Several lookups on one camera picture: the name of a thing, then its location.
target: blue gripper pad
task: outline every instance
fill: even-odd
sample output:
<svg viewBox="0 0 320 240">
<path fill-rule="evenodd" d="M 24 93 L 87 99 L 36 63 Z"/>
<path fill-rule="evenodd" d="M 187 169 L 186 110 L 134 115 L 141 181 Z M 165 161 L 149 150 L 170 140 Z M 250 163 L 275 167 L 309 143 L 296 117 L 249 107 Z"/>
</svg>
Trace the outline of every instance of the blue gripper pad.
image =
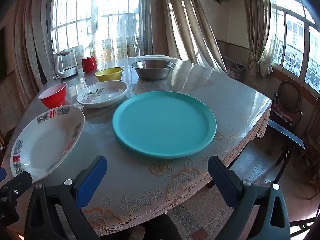
<svg viewBox="0 0 320 240">
<path fill-rule="evenodd" d="M 4 180 L 7 177 L 7 173 L 4 168 L 0 168 L 0 181 Z"/>
<path fill-rule="evenodd" d="M 226 204 L 236 210 L 239 206 L 239 196 L 242 193 L 239 177 L 233 171 L 228 170 L 218 156 L 210 157 L 208 171 Z"/>
<path fill-rule="evenodd" d="M 73 186 L 75 202 L 78 209 L 87 206 L 102 178 L 107 172 L 108 163 L 105 157 L 97 156 L 90 166 L 82 171 Z"/>
</svg>

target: metal bowl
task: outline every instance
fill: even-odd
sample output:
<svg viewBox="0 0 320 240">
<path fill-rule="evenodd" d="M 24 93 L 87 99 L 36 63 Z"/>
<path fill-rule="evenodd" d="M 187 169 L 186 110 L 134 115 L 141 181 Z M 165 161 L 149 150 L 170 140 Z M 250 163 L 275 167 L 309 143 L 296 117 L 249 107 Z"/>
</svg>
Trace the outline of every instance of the metal bowl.
<svg viewBox="0 0 320 240">
<path fill-rule="evenodd" d="M 160 80 L 166 78 L 176 64 L 166 60 L 143 60 L 131 66 L 142 79 Z"/>
</svg>

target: floral bowl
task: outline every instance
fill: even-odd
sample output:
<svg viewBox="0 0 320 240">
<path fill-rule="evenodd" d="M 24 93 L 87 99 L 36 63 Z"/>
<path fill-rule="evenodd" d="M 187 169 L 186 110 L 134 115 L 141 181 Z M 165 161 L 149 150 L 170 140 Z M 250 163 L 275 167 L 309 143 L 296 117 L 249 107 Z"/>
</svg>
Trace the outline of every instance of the floral bowl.
<svg viewBox="0 0 320 240">
<path fill-rule="evenodd" d="M 121 100 L 129 90 L 129 84 L 120 80 L 96 83 L 77 96 L 77 102 L 87 108 L 111 106 Z"/>
<path fill-rule="evenodd" d="M 23 171 L 36 182 L 52 173 L 77 143 L 84 114 L 75 106 L 50 109 L 33 119 L 17 137 L 10 167 L 15 177 Z"/>
</svg>

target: yellow bowl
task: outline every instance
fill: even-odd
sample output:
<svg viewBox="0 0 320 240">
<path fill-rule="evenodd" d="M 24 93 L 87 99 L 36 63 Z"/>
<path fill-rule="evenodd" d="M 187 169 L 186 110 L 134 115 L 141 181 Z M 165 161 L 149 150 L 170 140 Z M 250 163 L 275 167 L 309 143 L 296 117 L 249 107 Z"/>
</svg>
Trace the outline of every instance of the yellow bowl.
<svg viewBox="0 0 320 240">
<path fill-rule="evenodd" d="M 124 69 L 122 67 L 106 68 L 104 70 L 98 71 L 94 75 L 98 78 L 99 82 L 120 80 L 123 70 Z"/>
</svg>

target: round table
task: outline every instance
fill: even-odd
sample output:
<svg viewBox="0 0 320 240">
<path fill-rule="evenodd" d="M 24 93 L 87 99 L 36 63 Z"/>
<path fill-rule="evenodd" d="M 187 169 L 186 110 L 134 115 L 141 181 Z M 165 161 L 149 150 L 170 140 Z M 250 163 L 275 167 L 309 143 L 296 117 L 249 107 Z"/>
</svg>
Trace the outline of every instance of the round table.
<svg viewBox="0 0 320 240">
<path fill-rule="evenodd" d="M 150 58 L 163 58 L 177 66 L 164 80 L 145 81 L 138 77 L 130 64 Z M 207 161 L 211 156 L 217 155 L 228 166 L 250 140 L 255 136 L 263 136 L 271 108 L 271 100 L 265 95 L 223 73 L 190 62 L 165 56 L 145 56 L 106 62 L 99 65 L 98 69 L 112 66 L 123 66 L 122 80 L 130 84 L 123 100 L 154 90 L 188 94 L 211 109 L 217 120 L 217 133 L 205 149 L 189 157 L 155 159 L 140 155 L 115 138 L 111 120 L 121 102 L 100 109 L 83 108 L 77 103 L 77 94 L 98 82 L 94 72 L 83 73 L 79 70 L 78 75 L 64 80 L 68 83 L 66 105 L 83 109 L 86 122 L 74 149 L 42 183 L 53 186 L 66 179 L 74 179 L 97 155 L 105 156 L 108 160 L 107 173 L 88 206 L 82 208 L 98 235 L 138 225 L 187 200 L 211 180 L 207 169 Z M 44 89 L 57 82 L 61 81 L 48 82 Z M 6 169 L 8 176 L 1 185 L 12 178 L 9 159 L 17 136 L 31 120 L 45 111 L 48 108 L 36 97 L 23 115 L 4 157 L 2 167 Z M 10 226 L 17 233 L 24 231 L 32 190 L 33 187 L 18 199 L 16 209 L 20 220 Z M 72 237 L 63 212 L 58 209 L 58 213 L 67 234 Z"/>
</svg>

